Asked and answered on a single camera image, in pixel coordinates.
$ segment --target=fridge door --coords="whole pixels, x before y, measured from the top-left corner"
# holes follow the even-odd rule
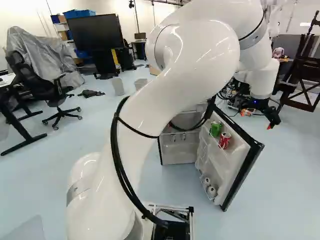
[[[211,135],[212,121],[220,121],[222,132],[231,134],[227,149],[219,147],[219,136]],[[201,127],[195,167],[201,173],[200,180],[208,198],[223,211],[230,206],[263,148],[262,143],[215,106],[211,118]]]

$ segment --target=monitor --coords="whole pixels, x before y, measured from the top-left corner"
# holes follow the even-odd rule
[[[100,51],[125,46],[116,14],[70,18],[67,23],[76,48],[80,51]]]
[[[146,39],[147,34],[145,32],[139,32],[134,34],[134,39]]]

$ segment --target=gray cover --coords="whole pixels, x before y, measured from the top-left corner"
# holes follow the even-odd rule
[[[85,82],[60,38],[34,36],[18,26],[13,26],[7,31],[6,51],[8,53],[13,50],[19,51],[25,62],[45,80],[52,81],[65,73],[61,78],[62,86],[77,88]]]

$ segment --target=black stand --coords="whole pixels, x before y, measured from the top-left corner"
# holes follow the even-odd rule
[[[0,155],[4,156],[9,153],[12,153],[15,150],[18,150],[24,146],[27,146],[29,144],[32,144],[40,139],[43,139],[47,136],[46,133],[32,137],[28,131],[22,126],[22,124],[16,119],[15,115],[7,108],[7,106],[4,103],[0,102],[0,111],[2,114],[6,117],[6,119],[9,121],[10,124],[21,134],[22,137],[24,137],[25,141],[9,148],[8,150],[3,151]]]
[[[94,73],[93,75],[96,79],[110,79],[119,75],[111,49],[92,51],[92,59],[100,75],[98,76],[98,74]]]

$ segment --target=white bin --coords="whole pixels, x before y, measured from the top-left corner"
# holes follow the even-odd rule
[[[139,91],[142,89],[145,85],[147,85],[148,79],[146,78],[139,78],[137,81],[134,82],[135,89]]]
[[[121,96],[125,94],[124,85],[120,77],[113,77],[111,79],[111,82],[112,82],[114,93],[116,96]]]

